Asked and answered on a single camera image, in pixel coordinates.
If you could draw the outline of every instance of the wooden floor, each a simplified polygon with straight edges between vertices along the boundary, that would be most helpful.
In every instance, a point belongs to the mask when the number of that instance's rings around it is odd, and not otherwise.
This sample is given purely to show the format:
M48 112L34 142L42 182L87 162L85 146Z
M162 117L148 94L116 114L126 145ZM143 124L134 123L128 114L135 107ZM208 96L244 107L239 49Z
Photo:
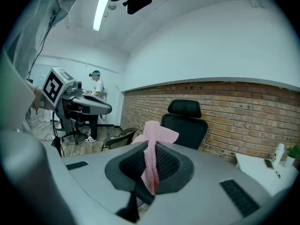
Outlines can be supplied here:
M50 140L50 135L53 135L52 123L43 121L44 119L44 110L39 109L38 114L34 110L31 110L31 117L28 120L28 125L31 128L32 134L41 141L42 144L51 145L52 141ZM81 127L80 131L84 134L90 132L90 127ZM57 131L59 136L63 136L66 133L62 131ZM73 136L64 138L64 142L61 142L62 149L65 153L65 157L77 156L84 154L91 154L101 152L103 145L103 140L107 137L107 134L110 136L119 136L121 130L114 127L98 127L97 128L97 140L92 143L84 142L85 136L78 137L78 145L75 145L75 140Z

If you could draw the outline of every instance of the black pants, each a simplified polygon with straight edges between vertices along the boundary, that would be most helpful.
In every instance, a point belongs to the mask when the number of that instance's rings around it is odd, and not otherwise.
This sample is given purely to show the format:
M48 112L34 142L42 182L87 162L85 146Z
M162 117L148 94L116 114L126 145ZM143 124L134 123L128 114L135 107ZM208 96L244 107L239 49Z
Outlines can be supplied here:
M98 115L80 115L80 121L89 121L90 123L90 136L93 139L97 139L97 125Z

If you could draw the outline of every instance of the brick wall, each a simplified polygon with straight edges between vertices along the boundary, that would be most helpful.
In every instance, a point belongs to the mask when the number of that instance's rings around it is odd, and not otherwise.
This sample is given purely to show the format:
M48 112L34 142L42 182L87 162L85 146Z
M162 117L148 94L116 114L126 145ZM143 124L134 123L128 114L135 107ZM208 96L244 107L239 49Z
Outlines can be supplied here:
M192 82L129 91L121 127L138 128L137 136L146 121L161 122L170 102L180 98L198 101L209 125L199 150L229 162L236 163L236 152L272 158L278 143L300 144L300 93L257 83Z

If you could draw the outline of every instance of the chair headrest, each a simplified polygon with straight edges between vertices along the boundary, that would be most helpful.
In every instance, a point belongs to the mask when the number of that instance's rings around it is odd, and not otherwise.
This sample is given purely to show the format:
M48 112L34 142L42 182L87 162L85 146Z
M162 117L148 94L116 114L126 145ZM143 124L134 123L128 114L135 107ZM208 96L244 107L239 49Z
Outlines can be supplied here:
M193 100L173 100L168 107L168 112L192 118L201 118L200 105Z

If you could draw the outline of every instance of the fluorescent light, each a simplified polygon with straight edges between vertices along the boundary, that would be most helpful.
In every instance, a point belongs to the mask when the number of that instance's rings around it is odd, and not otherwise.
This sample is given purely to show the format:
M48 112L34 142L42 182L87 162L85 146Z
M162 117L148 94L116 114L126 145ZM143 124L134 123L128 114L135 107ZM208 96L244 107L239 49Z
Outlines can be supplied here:
M93 30L95 30L95 31L100 30L101 21L102 21L107 3L108 3L108 0L99 0L99 2L98 2L96 14L95 14L94 26L93 26Z

